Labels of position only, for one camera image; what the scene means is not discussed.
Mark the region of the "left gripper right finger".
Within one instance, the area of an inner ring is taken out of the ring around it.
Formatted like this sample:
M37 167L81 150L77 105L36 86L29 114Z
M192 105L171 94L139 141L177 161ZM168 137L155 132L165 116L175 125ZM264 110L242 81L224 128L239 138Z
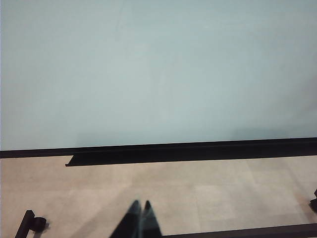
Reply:
M139 238L162 238L156 215L149 200L141 212L139 221Z

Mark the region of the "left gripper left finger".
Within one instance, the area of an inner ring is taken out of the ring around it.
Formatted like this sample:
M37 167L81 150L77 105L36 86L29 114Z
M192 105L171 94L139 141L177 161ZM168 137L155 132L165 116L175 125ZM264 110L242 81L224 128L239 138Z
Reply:
M138 238L140 220L141 204L139 200L135 200L110 235L110 238Z

